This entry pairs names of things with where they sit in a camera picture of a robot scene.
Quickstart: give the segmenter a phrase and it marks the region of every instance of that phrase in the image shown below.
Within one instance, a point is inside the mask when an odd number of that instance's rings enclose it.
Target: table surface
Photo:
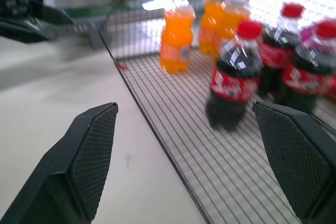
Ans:
[[[92,51],[83,38],[34,45],[0,38],[0,48],[0,217],[76,115],[117,102],[93,223],[204,223],[105,50]]]

